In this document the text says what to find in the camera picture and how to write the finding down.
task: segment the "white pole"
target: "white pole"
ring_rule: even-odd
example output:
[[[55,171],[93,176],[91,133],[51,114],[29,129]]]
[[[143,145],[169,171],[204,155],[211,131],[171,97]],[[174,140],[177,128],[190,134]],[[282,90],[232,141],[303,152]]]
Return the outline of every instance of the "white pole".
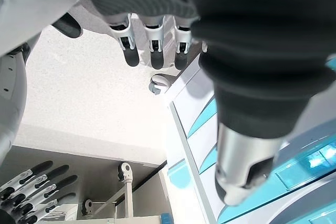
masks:
[[[125,218],[133,218],[132,182],[125,183]]]

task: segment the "robotic hand on shelf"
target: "robotic hand on shelf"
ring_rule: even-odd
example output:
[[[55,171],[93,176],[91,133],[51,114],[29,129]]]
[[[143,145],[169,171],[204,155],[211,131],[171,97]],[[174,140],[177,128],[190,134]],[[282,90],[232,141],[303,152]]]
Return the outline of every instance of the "robotic hand on shelf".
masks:
[[[77,175],[72,175],[57,182],[51,182],[64,174],[69,169],[68,165],[60,166],[37,177],[37,175],[51,168],[52,165],[52,161],[43,162],[22,172],[0,187],[1,223],[34,224],[58,206],[67,203],[76,196],[75,193],[69,193],[47,201],[54,194],[77,180]]]
[[[14,85],[14,72],[8,72],[16,67],[16,80],[25,82],[24,47],[14,48],[54,23],[75,2],[0,0],[0,81],[6,82],[0,87],[0,160],[15,137],[25,102],[25,85]],[[92,2],[130,66],[139,63],[139,55],[129,13],[138,14],[145,26],[154,68],[163,66],[164,15],[175,17],[177,68],[185,65],[191,36],[206,42],[199,64],[214,84],[218,110],[215,180],[218,195],[227,205],[240,204],[265,182],[284,137],[310,98],[336,78],[326,67],[328,56],[336,51],[334,0]]]

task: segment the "black finger pad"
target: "black finger pad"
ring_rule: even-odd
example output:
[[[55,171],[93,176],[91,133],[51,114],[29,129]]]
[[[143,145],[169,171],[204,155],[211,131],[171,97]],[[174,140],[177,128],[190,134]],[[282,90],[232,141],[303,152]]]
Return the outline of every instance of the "black finger pad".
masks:
[[[182,70],[187,65],[187,55],[183,52],[175,55],[175,67],[178,70]]]
[[[161,69],[163,67],[163,52],[151,52],[151,64],[154,69]]]
[[[140,62],[138,50],[136,47],[133,50],[130,48],[126,48],[126,50],[124,51],[124,56],[127,64],[130,67],[135,67]]]

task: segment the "teal panel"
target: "teal panel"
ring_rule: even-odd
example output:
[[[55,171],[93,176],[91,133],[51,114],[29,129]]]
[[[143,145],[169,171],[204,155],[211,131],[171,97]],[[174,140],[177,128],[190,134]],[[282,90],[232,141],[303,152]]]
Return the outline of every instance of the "teal panel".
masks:
[[[304,215],[287,224],[335,224],[336,223],[336,201],[322,206],[315,211]]]
[[[204,171],[206,171],[209,167],[216,164],[217,161],[217,146],[214,146],[212,150],[208,153],[206,158],[204,159],[199,171],[200,174]]]
[[[218,223],[226,223],[238,216],[270,203],[290,191],[336,169],[336,135],[275,168],[269,179],[238,207],[227,207],[220,213]]]
[[[198,116],[193,126],[191,127],[187,138],[189,138],[192,134],[194,134],[203,124],[205,124],[216,113],[217,113],[216,100],[213,99]]]
[[[174,186],[180,189],[188,187],[191,182],[191,176],[185,160],[168,170],[168,176]]]
[[[327,66],[336,71],[336,58],[333,58],[327,62]]]

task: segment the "black fingertip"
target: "black fingertip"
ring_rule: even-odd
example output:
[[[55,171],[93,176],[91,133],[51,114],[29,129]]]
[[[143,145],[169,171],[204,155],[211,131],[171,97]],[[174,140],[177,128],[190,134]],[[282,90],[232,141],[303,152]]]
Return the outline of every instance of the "black fingertip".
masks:
[[[53,166],[53,164],[54,163],[51,160],[45,161],[41,164],[38,164],[38,165],[34,166],[30,170],[33,172],[33,175],[36,175],[36,174],[39,174],[39,173],[43,172],[44,170],[47,170],[47,169],[51,168]]]
[[[161,69],[163,67],[163,51],[151,52],[151,64],[154,69]]]
[[[47,173],[48,180],[51,180],[59,175],[62,175],[63,173],[67,172],[67,170],[70,168],[68,165],[62,165],[51,172]]]
[[[78,176],[77,175],[71,175],[60,182],[56,183],[56,189],[60,190],[61,188],[68,186],[72,183],[74,183],[77,180]]]
[[[68,203],[69,200],[72,200],[76,197],[76,193],[65,194],[62,197],[57,198],[58,205]]]
[[[182,70],[187,66],[187,54],[180,52],[175,54],[175,67]]]
[[[136,47],[134,49],[126,48],[123,53],[125,56],[125,60],[130,67],[135,67],[139,64],[139,53]]]
[[[80,37],[83,33],[80,24],[69,13],[65,13],[59,20],[53,23],[52,26],[72,39]]]

